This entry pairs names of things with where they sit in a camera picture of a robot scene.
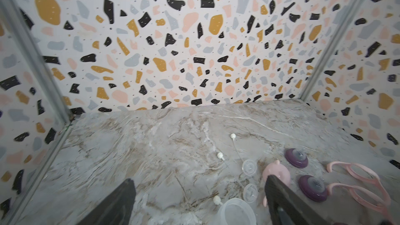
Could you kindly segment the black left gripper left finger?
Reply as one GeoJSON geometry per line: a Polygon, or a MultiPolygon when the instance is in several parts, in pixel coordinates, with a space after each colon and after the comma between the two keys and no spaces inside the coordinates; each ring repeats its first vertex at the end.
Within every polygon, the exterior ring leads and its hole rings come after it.
{"type": "Polygon", "coordinates": [[[78,225],[128,225],[135,203],[136,189],[132,179],[126,179],[78,225]]]}

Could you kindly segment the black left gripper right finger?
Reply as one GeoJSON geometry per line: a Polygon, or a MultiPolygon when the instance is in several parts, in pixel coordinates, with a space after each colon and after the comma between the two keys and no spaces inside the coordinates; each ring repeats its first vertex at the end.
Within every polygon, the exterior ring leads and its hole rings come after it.
{"type": "Polygon", "coordinates": [[[282,225],[279,215],[282,208],[295,225],[327,225],[328,222],[300,199],[275,175],[269,175],[265,184],[265,194],[273,225],[282,225]]]}

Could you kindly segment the clear baby bottle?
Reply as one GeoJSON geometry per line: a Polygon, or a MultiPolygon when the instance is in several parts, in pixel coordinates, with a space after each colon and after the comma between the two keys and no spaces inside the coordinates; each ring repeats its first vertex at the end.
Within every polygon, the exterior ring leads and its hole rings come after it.
{"type": "Polygon", "coordinates": [[[256,225],[256,216],[251,206],[242,199],[233,198],[225,202],[215,218],[215,225],[256,225]]]}

